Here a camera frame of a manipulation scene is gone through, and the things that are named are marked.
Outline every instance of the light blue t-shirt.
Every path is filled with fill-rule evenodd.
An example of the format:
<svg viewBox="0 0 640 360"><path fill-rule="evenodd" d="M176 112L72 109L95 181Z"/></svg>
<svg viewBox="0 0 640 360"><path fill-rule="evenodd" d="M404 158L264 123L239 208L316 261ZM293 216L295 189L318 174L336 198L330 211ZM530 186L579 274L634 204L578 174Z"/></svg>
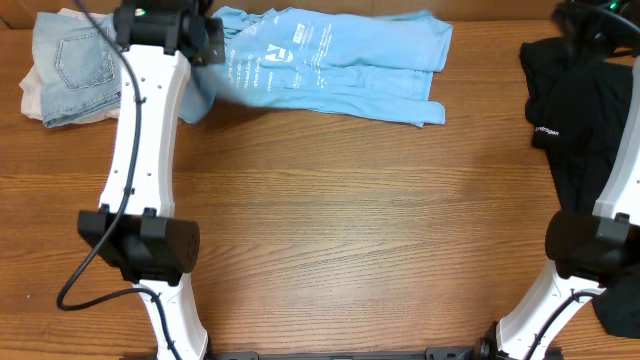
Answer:
<svg viewBox="0 0 640 360"><path fill-rule="evenodd" d="M445 121L428 97L453 28L429 12L366 18L223 7L214 17L224 24L226 64L193 68L180 114L187 122L206 115L216 96L417 126Z"/></svg>

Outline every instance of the wooden table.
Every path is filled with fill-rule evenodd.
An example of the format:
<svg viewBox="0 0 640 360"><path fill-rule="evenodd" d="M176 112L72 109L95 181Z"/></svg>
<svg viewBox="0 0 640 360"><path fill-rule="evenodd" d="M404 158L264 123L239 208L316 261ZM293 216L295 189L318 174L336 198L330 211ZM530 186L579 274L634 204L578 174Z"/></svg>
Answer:
<svg viewBox="0 0 640 360"><path fill-rule="evenodd" d="M447 124L411 126L217 104L181 124L176 216L202 232L193 274L216 351L419 351L470 345L524 296L558 200L530 146L523 41L546 21L455 23L431 98ZM55 298L89 251L116 122L46 129L20 114L31 32L0 33L0 359L117 359L155 348L136 296L76 313ZM128 287L95 261L77 302ZM637 358L590 306L557 338L568 359Z"/></svg>

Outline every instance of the wooden surface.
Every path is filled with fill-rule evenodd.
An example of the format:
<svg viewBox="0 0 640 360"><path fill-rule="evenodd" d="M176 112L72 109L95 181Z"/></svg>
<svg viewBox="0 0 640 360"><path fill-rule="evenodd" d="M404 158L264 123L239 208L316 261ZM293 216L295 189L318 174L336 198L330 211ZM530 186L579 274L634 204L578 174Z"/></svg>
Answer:
<svg viewBox="0 0 640 360"><path fill-rule="evenodd" d="M122 0L84 0L89 9L110 13ZM211 9L227 5L252 13L288 7L358 15L390 15L429 10L443 20L548 19L562 0L216 0ZM16 29L31 29L39 11L75 9L73 0L0 0L0 17Z"/></svg>
<svg viewBox="0 0 640 360"><path fill-rule="evenodd" d="M559 208L523 115L523 41L546 21L455 23L431 98L447 124L411 126L217 104L180 124L176 216L202 232L193 275L216 351L419 351L470 345L545 261ZM20 114L31 33L0 33L0 359L117 359L155 341L136 297L76 313L58 290L89 248L115 121L46 129ZM69 300L127 287L95 261ZM568 359L633 359L591 306L556 342Z"/></svg>

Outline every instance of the jeans pocket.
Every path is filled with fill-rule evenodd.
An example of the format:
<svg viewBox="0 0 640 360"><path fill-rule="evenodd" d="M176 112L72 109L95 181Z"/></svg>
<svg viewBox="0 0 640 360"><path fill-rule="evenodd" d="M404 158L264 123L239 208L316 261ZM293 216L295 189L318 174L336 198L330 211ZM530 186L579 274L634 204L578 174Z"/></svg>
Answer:
<svg viewBox="0 0 640 360"><path fill-rule="evenodd" d="M116 77L109 45L97 31L58 40L54 64L70 90L104 84Z"/></svg>

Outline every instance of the denim fabric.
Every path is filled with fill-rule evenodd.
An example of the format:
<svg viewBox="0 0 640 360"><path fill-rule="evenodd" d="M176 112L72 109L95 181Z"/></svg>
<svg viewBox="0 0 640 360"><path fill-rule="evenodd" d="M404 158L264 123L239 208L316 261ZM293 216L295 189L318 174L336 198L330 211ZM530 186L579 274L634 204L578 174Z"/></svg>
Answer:
<svg viewBox="0 0 640 360"><path fill-rule="evenodd" d="M219 96L248 106L442 124L427 101L452 26L428 12L365 18L300 9L250 15L223 7L227 64L194 72L181 116L197 122Z"/></svg>
<svg viewBox="0 0 640 360"><path fill-rule="evenodd" d="M113 15L98 22L115 38ZM87 20L38 13L32 51L45 126L80 123L120 106L117 55Z"/></svg>

